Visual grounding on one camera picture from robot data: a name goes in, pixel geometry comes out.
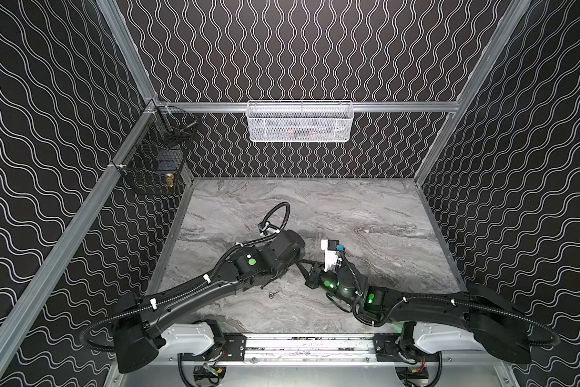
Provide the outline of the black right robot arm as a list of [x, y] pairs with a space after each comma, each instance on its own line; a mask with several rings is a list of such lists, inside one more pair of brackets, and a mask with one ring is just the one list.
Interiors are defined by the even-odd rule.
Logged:
[[325, 290], [335, 306], [362, 325], [400, 324], [396, 347], [409, 360], [478, 349], [502, 361], [529, 364], [532, 348], [550, 348], [561, 341], [554, 329], [525, 316], [481, 285], [458, 293], [407, 293], [370, 284], [348, 261], [333, 270], [310, 260], [297, 266], [307, 287]]

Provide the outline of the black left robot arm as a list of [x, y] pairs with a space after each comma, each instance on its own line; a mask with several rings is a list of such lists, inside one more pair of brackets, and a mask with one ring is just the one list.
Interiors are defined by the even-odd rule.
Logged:
[[230, 295], [262, 289], [304, 257], [304, 240], [286, 228], [290, 213], [288, 202], [274, 206], [259, 223], [260, 238], [236, 243], [204, 274], [143, 298], [127, 295], [114, 315], [80, 331], [80, 343], [115, 354], [121, 373], [150, 364], [167, 345], [162, 333], [183, 316]]

